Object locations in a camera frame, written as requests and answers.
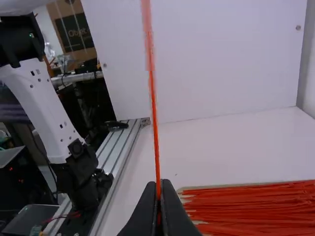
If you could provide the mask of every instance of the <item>white board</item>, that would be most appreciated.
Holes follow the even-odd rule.
[[[151,2],[160,122],[296,104],[306,0]],[[117,119],[149,116],[140,0],[82,4]]]

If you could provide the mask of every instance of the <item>red wire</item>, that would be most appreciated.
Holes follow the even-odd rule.
[[[154,152],[156,165],[156,180],[157,180],[157,200],[161,198],[161,178],[159,168],[159,145],[158,145],[158,118],[156,105],[156,89],[155,89],[155,62],[154,62],[154,47],[153,47],[153,32],[151,22],[151,3],[150,0],[141,0],[143,31],[145,33],[145,48],[147,54],[147,67],[149,71],[149,86],[151,94],[152,120],[154,133]]]

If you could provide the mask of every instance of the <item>bundle of orange sticks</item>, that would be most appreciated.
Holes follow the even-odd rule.
[[[315,236],[315,180],[190,189],[184,208],[211,236]]]

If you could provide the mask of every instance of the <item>table surface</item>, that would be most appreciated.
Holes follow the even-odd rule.
[[[297,107],[159,126],[162,178],[186,186],[315,179],[315,120]],[[155,180],[152,127],[141,130],[103,236],[116,236]]]

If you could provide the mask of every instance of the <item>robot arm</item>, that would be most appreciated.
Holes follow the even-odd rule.
[[[66,163],[71,156],[68,146],[84,139],[73,127],[57,97],[46,64],[37,58],[20,62],[20,67],[0,68],[0,80],[21,103],[42,139],[47,157],[53,164]]]
[[[43,61],[44,42],[33,14],[1,17],[0,80],[21,103],[39,133],[57,176],[57,189],[67,193],[77,209],[98,205],[95,152],[73,127]]]

